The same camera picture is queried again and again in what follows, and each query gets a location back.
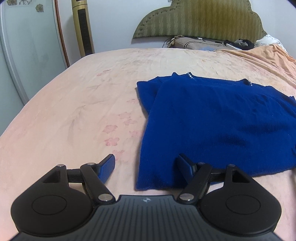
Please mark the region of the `blue beaded sweater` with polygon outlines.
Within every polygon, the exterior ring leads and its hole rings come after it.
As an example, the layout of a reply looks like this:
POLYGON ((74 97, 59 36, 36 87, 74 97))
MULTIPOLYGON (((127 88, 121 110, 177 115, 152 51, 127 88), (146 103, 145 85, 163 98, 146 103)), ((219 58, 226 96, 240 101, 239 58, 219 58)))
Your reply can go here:
POLYGON ((271 86, 191 73, 137 83, 148 114, 138 190, 183 188, 176 158, 186 155, 250 176, 295 168, 295 99, 271 86))

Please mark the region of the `pink floral bed blanket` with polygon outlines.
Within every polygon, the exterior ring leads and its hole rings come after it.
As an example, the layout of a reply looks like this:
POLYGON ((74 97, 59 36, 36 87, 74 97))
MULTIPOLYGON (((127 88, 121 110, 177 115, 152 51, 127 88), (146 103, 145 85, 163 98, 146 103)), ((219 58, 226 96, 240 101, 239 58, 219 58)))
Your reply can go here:
POLYGON ((122 49, 89 55, 42 88, 1 135, 1 240, 17 233, 13 201, 57 164, 79 168, 116 158, 107 181, 113 195, 137 195, 140 143, 146 114, 137 82, 172 73, 269 85, 287 96, 285 81, 224 52, 122 49))

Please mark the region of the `gold tower fan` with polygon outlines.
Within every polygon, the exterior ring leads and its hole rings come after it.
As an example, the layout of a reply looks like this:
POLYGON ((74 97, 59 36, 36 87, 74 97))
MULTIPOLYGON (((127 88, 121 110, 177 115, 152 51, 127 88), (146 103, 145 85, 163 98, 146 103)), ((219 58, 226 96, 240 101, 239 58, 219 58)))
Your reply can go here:
POLYGON ((87 1, 72 0, 71 4, 80 55, 94 54, 87 1))

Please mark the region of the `beige patterned pillow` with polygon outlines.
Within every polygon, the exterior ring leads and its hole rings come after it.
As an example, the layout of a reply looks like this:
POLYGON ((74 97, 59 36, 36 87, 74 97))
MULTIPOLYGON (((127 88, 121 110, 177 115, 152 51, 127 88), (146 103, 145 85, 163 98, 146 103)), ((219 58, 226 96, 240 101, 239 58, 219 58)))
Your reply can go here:
POLYGON ((166 43, 167 48, 215 51, 215 50, 240 50, 231 44, 224 44, 221 40, 212 40, 204 38, 190 38, 182 35, 171 38, 166 43))

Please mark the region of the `black garment on bed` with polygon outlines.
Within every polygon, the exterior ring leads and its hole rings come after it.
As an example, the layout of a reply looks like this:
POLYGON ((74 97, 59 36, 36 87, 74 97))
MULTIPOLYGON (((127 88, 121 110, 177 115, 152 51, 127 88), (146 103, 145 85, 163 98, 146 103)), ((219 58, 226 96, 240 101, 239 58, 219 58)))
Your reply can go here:
POLYGON ((225 40, 224 45, 232 46, 233 48, 240 49, 240 50, 251 50, 254 48, 254 44, 250 40, 246 39, 238 39, 234 42, 225 40))

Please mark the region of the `orange quilt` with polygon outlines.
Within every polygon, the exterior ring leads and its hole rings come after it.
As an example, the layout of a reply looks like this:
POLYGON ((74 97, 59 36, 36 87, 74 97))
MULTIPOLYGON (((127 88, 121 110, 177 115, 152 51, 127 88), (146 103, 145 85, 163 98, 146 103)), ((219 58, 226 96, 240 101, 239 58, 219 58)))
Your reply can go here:
POLYGON ((285 81, 295 91, 295 59, 278 44, 252 50, 217 50, 245 59, 285 81))

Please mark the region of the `frosted glass sliding door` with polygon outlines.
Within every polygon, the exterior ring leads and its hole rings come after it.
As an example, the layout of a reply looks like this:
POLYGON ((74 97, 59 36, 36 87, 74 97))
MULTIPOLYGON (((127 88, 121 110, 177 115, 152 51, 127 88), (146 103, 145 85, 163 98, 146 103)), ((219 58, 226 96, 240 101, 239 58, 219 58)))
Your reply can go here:
POLYGON ((1 132, 69 66, 57 1, 1 1, 1 132))

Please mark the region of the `white bedding bundle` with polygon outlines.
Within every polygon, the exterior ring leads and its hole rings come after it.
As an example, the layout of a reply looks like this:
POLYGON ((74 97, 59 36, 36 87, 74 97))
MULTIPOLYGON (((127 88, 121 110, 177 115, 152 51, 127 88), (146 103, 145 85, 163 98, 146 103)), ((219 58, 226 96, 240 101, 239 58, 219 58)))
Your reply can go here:
POLYGON ((285 47, 281 43, 281 41, 269 34, 265 35, 263 38, 256 40, 254 43, 255 47, 260 47, 260 46, 269 46, 272 44, 279 45, 284 51, 286 51, 285 47))

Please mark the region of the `olive green padded headboard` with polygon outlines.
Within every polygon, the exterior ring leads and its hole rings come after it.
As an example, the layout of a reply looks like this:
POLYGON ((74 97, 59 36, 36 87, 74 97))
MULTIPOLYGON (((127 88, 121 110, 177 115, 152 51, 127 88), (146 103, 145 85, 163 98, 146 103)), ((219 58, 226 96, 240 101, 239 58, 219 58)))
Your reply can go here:
POLYGON ((184 0, 148 13, 133 38, 178 35, 232 42, 247 39, 254 43, 266 31, 249 1, 184 0))

